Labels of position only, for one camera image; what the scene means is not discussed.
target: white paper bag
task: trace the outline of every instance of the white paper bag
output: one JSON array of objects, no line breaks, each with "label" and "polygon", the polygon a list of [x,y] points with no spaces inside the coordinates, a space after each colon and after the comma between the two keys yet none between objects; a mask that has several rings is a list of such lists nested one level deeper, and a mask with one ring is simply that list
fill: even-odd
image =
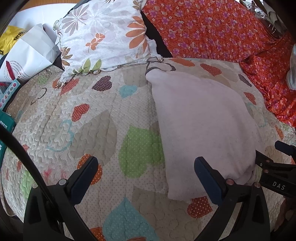
[{"label": "white paper bag", "polygon": [[0,82],[11,82],[6,61],[9,62],[15,78],[25,83],[31,77],[52,65],[60,51],[51,41],[42,24],[37,24],[24,34],[12,47],[0,68]]}]

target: floral pillow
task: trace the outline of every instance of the floral pillow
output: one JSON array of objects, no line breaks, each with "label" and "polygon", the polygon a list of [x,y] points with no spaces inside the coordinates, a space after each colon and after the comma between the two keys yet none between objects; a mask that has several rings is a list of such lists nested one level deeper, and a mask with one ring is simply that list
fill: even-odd
[{"label": "floral pillow", "polygon": [[113,70],[160,57],[136,0],[92,0],[72,10],[54,25],[64,73],[60,83],[77,74]]}]

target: quilted bedspread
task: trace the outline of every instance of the quilted bedspread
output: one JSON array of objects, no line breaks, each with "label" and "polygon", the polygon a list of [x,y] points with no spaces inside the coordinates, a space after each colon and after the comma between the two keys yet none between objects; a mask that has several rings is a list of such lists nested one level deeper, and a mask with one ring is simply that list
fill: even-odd
[{"label": "quilted bedspread", "polygon": [[[145,79],[152,66],[210,78],[235,90],[260,128],[265,154],[277,162],[291,162],[275,150],[274,142],[295,145],[294,130],[267,111],[262,95],[238,64],[165,59],[78,76],[61,90],[53,88],[61,71],[51,66],[31,79],[9,107],[17,121],[13,135],[48,185],[68,178],[89,155],[97,157],[96,176],[76,209],[98,240],[194,240],[217,208],[207,197],[187,202],[167,198],[157,114],[151,84]],[[1,181],[4,208],[23,220],[33,179],[10,150]],[[267,189],[264,193],[273,227],[283,198]]]}]

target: yellow plastic bag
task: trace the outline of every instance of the yellow plastic bag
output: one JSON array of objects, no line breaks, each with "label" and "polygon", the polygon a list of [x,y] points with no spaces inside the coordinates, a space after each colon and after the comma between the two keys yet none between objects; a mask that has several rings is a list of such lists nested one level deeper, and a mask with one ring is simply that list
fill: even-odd
[{"label": "yellow plastic bag", "polygon": [[23,28],[8,26],[0,37],[0,54],[7,54],[19,38],[26,32],[27,31]]}]

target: white fleece pillow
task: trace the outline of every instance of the white fleece pillow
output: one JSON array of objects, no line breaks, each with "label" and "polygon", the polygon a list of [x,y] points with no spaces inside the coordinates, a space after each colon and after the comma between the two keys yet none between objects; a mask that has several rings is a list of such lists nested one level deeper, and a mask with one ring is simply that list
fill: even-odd
[{"label": "white fleece pillow", "polygon": [[194,171],[203,156],[224,178],[245,184],[262,150],[258,127],[242,98],[229,87],[182,72],[153,69],[152,83],[165,156],[168,198],[206,196]]}]

